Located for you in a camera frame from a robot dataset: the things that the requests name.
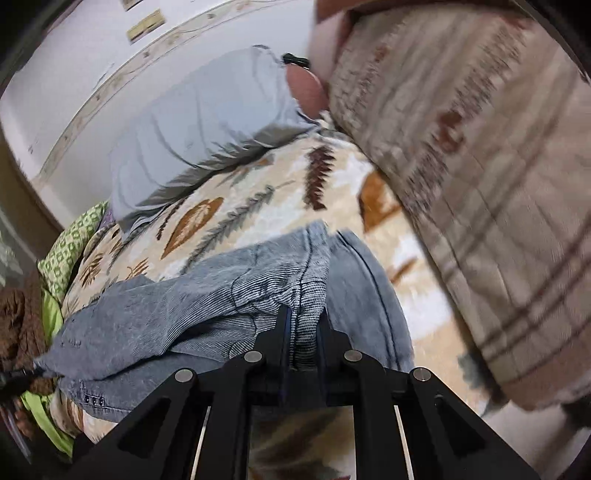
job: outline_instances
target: bedspread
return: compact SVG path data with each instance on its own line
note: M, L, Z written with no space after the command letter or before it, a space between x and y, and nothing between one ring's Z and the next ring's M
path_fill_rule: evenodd
M591 88L530 18L400 8L355 25L335 121L388 176L505 394L591 391Z
M477 369L471 368L470 337L401 205L355 144L319 134L213 176L125 244L117 226L99 231L102 238L95 239L94 250L66 295L64 318L114 281L139 274L153 280L172 278L193 261L264 241L316 219L324 220L331 231L348 228L367 244L400 300L415 364L433 370L471 408L483 412L490 393L474 373ZM63 395L55 397L51 412L64 428L84 431L96 442L114 425L92 418ZM303 424L311 439L305 445L297 442ZM266 425L264 438L251 450L253 478L271 478L267 477L271 470L278 478L284 469L310 471L314 465L318 467L313 468L315 478L351 475L355 470L352 429L348 408ZM283 455L279 445L291 445L293 454Z

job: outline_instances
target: brown towel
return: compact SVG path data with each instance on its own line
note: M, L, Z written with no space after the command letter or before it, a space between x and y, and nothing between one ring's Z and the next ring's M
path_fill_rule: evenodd
M33 359L47 351L41 319L41 284L35 270L23 289L0 290L0 362L2 370L32 368ZM32 393L49 395L53 381L37 378L29 389Z

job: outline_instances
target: floor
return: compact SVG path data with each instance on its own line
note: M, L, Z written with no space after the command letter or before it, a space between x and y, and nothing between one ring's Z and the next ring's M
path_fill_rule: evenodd
M542 480L558 478L591 434L589 429L575 429L559 406L526 412L508 403L485 420Z

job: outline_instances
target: cushion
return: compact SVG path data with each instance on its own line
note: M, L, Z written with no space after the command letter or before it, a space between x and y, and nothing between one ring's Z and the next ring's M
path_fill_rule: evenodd
M57 237L47 256L37 263L47 290L60 304L66 295L72 269L99 226L106 204L101 202L80 215Z
M472 7L363 17L330 85L488 367L524 408L591 391L591 89L536 22Z
M110 153L111 206L123 240L212 173L316 126L267 47L204 65L140 114Z

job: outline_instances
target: green fabric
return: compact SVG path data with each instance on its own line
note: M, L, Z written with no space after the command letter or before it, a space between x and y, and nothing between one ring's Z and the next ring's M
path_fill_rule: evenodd
M51 395L35 395L31 392L25 392L21 395L21 400L25 408L29 410L39 428L45 432L53 445L69 457L72 456L72 449L74 448L74 439L67 433L59 430L51 421L49 416L49 404L51 403Z
M78 217L60 234L47 256L37 264L47 289L60 304L66 296L72 269L96 232L106 205L107 202L101 202Z
M43 331L45 332L47 345L49 346L60 330L64 320L61 316L60 305L57 300L45 289L42 291L42 303ZM21 399L25 408L33 414L37 425L45 432L53 445L71 457L74 439L67 433L59 430L51 421L49 405L52 396L53 394L35 395L31 392L25 392L21 395Z

